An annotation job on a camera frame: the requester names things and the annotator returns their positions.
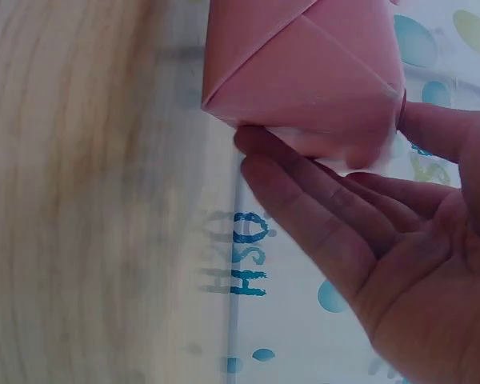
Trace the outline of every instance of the hand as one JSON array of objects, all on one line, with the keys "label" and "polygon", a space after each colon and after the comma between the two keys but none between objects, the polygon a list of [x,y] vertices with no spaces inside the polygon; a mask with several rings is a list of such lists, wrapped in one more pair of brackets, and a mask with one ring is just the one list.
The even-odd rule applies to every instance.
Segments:
[{"label": "hand", "polygon": [[255,197],[348,301],[411,382],[480,383],[480,112],[406,108],[402,132],[460,165],[462,190],[341,178],[259,127],[242,127]]}]

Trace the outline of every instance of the wood grain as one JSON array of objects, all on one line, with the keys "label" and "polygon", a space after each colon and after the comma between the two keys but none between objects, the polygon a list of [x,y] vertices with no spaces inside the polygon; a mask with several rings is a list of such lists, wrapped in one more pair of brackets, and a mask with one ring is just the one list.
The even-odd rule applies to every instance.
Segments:
[{"label": "wood grain", "polygon": [[230,230],[206,218],[237,159],[199,110],[207,10],[0,0],[0,383],[223,381],[199,271],[228,268],[203,226]]}]

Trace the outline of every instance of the finger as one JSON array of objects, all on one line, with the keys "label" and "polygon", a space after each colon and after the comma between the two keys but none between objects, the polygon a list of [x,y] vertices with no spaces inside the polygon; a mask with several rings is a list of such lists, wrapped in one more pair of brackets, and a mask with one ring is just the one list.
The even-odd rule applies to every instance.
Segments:
[{"label": "finger", "polygon": [[424,218],[432,218],[446,196],[456,191],[430,182],[410,182],[362,172],[349,174],[347,178],[405,204]]},{"label": "finger", "polygon": [[425,103],[408,102],[400,131],[420,148],[458,162],[466,138],[480,112],[452,110]]},{"label": "finger", "polygon": [[351,192],[363,198],[369,204],[382,212],[394,225],[399,232],[411,232],[419,228],[422,218],[405,204],[394,200],[384,194],[379,194],[370,190],[361,184],[348,178],[342,178],[323,164],[316,162],[316,165],[336,181],[344,185]]},{"label": "finger", "polygon": [[392,247],[398,232],[372,205],[318,169],[270,132],[243,127],[235,137],[245,154],[263,154],[275,160],[284,171],[317,202],[356,230],[382,256]]},{"label": "finger", "polygon": [[352,300],[376,263],[366,242],[306,194],[274,160],[247,156],[242,174],[268,214],[314,260],[343,297]]}]

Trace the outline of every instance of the folded paper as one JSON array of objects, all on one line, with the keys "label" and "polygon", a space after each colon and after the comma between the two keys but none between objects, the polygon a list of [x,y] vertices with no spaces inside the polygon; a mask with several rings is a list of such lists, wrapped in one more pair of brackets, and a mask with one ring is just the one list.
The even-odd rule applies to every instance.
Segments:
[{"label": "folded paper", "polygon": [[377,157],[403,70],[387,0],[211,0],[203,109],[304,155]]}]

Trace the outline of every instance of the blue circle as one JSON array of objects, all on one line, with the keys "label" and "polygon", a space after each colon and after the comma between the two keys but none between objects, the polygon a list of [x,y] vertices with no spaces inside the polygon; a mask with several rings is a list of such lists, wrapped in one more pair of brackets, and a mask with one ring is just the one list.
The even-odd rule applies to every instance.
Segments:
[{"label": "blue circle", "polygon": [[423,102],[434,104],[436,106],[451,106],[450,92],[446,86],[440,82],[428,82],[423,87]]},{"label": "blue circle", "polygon": [[227,373],[237,374],[243,369],[243,361],[240,358],[227,358]]},{"label": "blue circle", "polygon": [[423,68],[435,65],[439,57],[439,48],[427,28],[412,18],[396,14],[394,31],[404,63]]},{"label": "blue circle", "polygon": [[268,362],[273,358],[275,358],[275,353],[266,348],[261,348],[253,353],[253,359],[258,360],[259,362]]},{"label": "blue circle", "polygon": [[318,290],[318,302],[324,310],[333,314],[340,314],[349,307],[345,299],[328,281],[325,281]]}]

